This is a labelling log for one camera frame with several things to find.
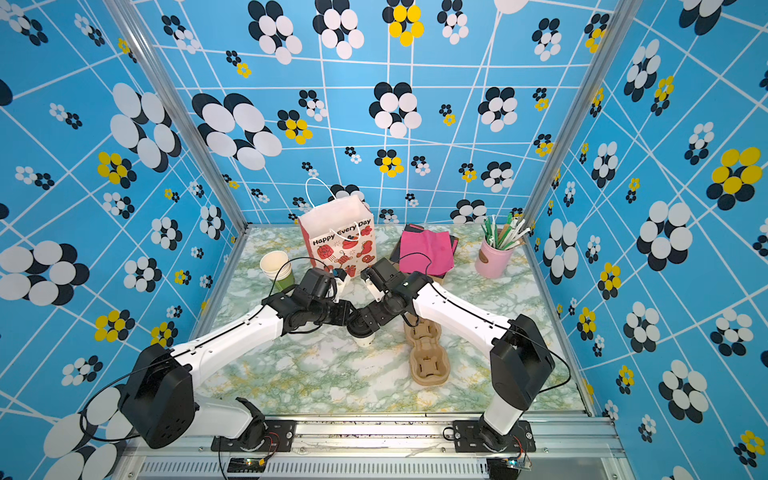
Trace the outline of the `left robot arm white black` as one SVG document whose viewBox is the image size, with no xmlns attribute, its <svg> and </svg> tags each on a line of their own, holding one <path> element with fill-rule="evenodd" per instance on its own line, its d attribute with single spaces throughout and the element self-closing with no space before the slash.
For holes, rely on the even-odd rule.
<svg viewBox="0 0 768 480">
<path fill-rule="evenodd" d="M 145 348 L 133 369 L 106 388 L 128 423 L 127 432 L 106 439 L 141 438 L 160 449 L 183 436 L 212 436 L 244 451 L 258 449 L 269 437 L 262 411 L 243 397 L 227 403 L 198 394 L 197 387 L 259 345 L 344 324 L 351 305 L 340 295 L 349 280 L 340 268 L 311 268 L 299 284 L 221 328 L 172 348 Z"/>
</svg>

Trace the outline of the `black coffee cup lid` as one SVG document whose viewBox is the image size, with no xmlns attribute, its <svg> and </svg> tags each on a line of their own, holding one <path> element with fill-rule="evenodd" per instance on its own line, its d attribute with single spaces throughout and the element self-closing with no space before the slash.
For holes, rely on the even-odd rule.
<svg viewBox="0 0 768 480">
<path fill-rule="evenodd" d="M 354 313 L 349 316 L 346 321 L 346 328 L 348 333 L 356 339 L 367 338 L 375 333 L 375 329 L 372 329 L 371 326 L 362 319 L 359 313 Z"/>
</svg>

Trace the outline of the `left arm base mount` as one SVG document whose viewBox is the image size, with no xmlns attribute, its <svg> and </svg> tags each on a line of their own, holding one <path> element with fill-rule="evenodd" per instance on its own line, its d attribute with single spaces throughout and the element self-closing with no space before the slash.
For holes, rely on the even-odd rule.
<svg viewBox="0 0 768 480">
<path fill-rule="evenodd" d="M 260 426 L 256 426 L 236 439 L 214 437 L 210 450 L 215 453 L 290 452 L 296 437 L 297 425 L 298 422 L 294 420 L 268 418 Z"/>
</svg>

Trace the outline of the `red white gift bag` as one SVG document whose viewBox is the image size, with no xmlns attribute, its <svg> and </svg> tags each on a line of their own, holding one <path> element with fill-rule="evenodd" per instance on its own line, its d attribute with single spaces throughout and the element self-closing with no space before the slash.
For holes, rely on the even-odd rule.
<svg viewBox="0 0 768 480">
<path fill-rule="evenodd" d="M 341 268 L 356 277 L 379 260 L 373 213 L 357 194 L 315 204 L 310 195 L 312 180 L 304 184 L 310 209 L 298 218 L 312 265 Z"/>
</svg>

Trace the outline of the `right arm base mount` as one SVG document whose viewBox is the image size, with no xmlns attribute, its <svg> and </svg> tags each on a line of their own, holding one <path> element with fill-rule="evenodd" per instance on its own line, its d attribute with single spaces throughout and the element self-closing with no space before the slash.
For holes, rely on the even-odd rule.
<svg viewBox="0 0 768 480">
<path fill-rule="evenodd" d="M 456 420 L 452 423 L 452 441 L 457 453 L 520 455 L 533 453 L 537 447 L 531 425 L 518 420 L 507 434 L 500 434 L 483 420 Z"/>
</svg>

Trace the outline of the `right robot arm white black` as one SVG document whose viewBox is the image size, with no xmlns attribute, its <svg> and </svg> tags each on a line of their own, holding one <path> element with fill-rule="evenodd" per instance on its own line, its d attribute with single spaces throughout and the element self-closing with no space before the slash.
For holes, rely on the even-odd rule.
<svg viewBox="0 0 768 480">
<path fill-rule="evenodd" d="M 560 356 L 546 345 L 525 315 L 505 318 L 450 293 L 420 272 L 404 274 L 382 259 L 361 272 L 375 300 L 360 310 L 363 337 L 396 317 L 431 320 L 488 355 L 494 390 L 481 416 L 481 430 L 496 437 L 511 432 L 555 369 Z"/>
</svg>

